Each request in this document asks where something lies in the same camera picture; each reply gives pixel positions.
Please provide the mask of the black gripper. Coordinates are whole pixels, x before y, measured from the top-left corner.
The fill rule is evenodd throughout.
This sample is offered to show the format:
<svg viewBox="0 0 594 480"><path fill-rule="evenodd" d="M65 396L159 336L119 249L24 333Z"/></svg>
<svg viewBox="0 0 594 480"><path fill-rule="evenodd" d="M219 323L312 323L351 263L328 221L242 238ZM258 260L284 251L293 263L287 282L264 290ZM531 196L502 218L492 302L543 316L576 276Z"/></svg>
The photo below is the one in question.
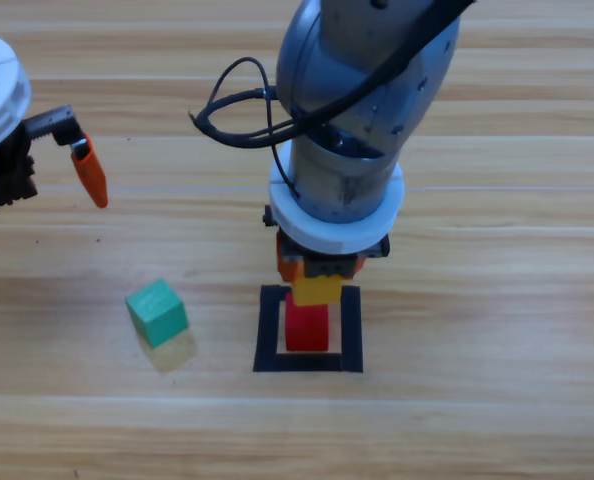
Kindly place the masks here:
<svg viewBox="0 0 594 480"><path fill-rule="evenodd" d="M70 104L22 120L0 143L0 207L37 195L32 179L34 160L29 151L34 140L48 135L59 146L71 146L71 159L81 184L98 208L106 208L106 175L90 136L81 129Z"/></svg>
<svg viewBox="0 0 594 480"><path fill-rule="evenodd" d="M371 247L351 254L325 254L309 250L291 239L275 221L271 207L264 206L262 221L266 227L277 227L276 259L277 270L282 280L293 283L296 278L331 277L353 279L364 267L367 259L385 258L390 254L389 236L384 236Z"/></svg>

